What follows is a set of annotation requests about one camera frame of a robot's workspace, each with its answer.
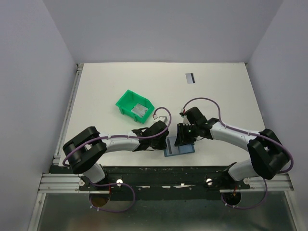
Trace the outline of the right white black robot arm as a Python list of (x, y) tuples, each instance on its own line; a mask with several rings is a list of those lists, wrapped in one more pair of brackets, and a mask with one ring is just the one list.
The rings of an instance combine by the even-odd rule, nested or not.
[(197, 107), (182, 110), (183, 122), (177, 125), (175, 146), (193, 144), (198, 138), (224, 141), (249, 153), (249, 159), (230, 164), (221, 177), (222, 185), (233, 188), (245, 178), (272, 179), (290, 161), (289, 155), (270, 129), (250, 133), (229, 128), (217, 118), (207, 119)]

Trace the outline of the silver card with black stripe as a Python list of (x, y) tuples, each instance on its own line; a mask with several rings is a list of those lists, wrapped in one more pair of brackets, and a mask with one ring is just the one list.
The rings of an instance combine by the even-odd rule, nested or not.
[(175, 146), (176, 137), (167, 137), (165, 149), (165, 157), (174, 156), (179, 154), (179, 148)]

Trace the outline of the blue card holder wallet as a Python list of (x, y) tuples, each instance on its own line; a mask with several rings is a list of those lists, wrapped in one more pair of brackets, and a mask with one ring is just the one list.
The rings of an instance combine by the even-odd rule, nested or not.
[(178, 155), (191, 154), (195, 152), (194, 144), (187, 144), (187, 145), (177, 146), (177, 147), (179, 148)]

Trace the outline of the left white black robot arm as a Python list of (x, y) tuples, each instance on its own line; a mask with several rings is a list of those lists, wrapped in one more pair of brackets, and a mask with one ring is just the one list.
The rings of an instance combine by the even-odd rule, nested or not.
[(102, 190), (107, 183), (103, 167), (97, 161), (105, 153), (117, 151), (163, 150), (167, 147), (169, 134), (165, 122), (159, 120), (149, 128), (139, 128), (124, 135), (101, 137), (94, 127), (88, 127), (63, 146), (65, 158), (73, 173), (83, 174), (96, 190)]

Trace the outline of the green plastic bin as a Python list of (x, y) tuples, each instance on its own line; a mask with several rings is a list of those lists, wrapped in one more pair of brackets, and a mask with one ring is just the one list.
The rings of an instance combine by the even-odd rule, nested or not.
[(150, 100), (127, 90), (115, 104), (120, 113), (131, 117), (135, 122), (144, 124), (154, 111)]

